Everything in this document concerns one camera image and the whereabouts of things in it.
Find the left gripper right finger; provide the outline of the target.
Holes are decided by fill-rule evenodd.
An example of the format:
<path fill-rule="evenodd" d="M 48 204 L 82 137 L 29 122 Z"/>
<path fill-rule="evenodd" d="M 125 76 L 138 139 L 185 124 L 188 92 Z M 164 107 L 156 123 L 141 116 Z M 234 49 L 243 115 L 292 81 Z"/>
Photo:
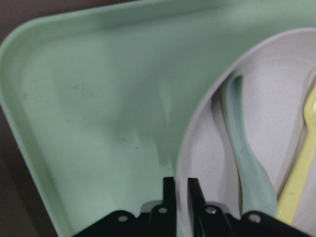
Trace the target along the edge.
<path fill-rule="evenodd" d="M 220 205 L 206 202 L 197 178 L 188 179 L 191 201 L 193 236 L 232 237 L 234 235 L 227 216 Z"/>

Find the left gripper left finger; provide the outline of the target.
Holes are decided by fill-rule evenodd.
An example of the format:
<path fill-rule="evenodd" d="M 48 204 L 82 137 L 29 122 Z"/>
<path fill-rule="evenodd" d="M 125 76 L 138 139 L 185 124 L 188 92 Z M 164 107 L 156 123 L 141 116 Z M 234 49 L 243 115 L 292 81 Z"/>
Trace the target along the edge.
<path fill-rule="evenodd" d="M 163 178 L 162 201 L 150 213 L 149 237 L 175 237 L 177 234 L 177 204 L 173 177 Z"/>

